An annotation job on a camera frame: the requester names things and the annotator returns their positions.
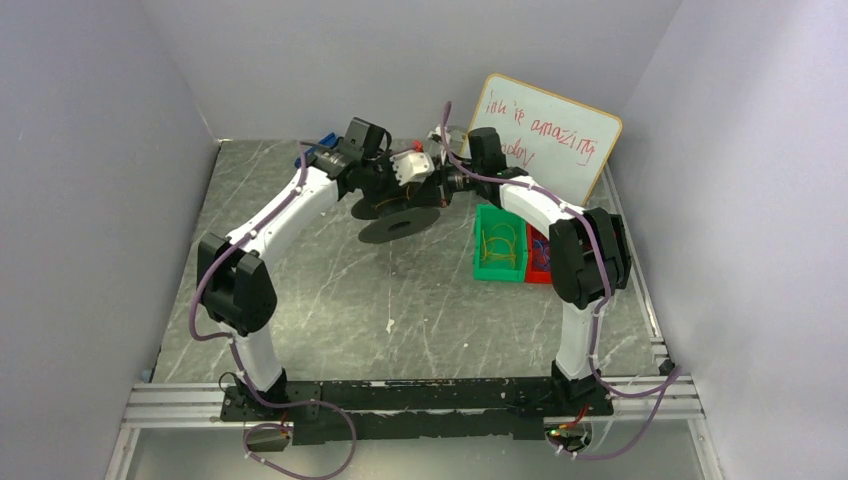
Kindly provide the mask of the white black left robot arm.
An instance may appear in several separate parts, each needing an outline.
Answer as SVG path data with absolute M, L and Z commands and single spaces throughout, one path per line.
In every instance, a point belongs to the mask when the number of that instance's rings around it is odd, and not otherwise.
M 321 402 L 289 395 L 271 337 L 278 302 L 271 269 L 302 229 L 356 191 L 363 197 L 352 215 L 368 223 L 361 242 L 385 243 L 427 229 L 447 203 L 450 143 L 438 127 L 423 142 L 396 148 L 386 129 L 355 117 L 330 144 L 299 143 L 297 173 L 244 224 L 224 236 L 202 236 L 188 326 L 197 341 L 227 342 L 236 370 L 226 400 L 270 421 Z

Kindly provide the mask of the dark grey perforated spool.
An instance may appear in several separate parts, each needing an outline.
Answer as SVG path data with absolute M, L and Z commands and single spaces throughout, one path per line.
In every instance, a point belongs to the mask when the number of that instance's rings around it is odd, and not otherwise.
M 374 204 L 362 198 L 352 206 L 350 213 L 357 220 L 368 221 L 358 234 L 358 239 L 367 244 L 382 244 L 418 234 L 441 216 L 435 207 L 414 206 L 406 194 Z

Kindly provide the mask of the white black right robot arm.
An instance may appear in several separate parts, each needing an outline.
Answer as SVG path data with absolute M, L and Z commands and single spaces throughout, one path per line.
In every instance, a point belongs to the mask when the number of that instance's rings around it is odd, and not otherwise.
M 467 162 L 452 151 L 445 127 L 434 137 L 441 143 L 442 163 L 455 168 L 480 197 L 517 215 L 548 241 L 552 286 L 563 304 L 549 401 L 568 413 L 611 415 L 612 390 L 598 369 L 597 343 L 604 307 L 630 278 L 631 255 L 621 216 L 572 205 L 525 170 L 508 166 L 500 137 L 491 127 L 469 134 Z

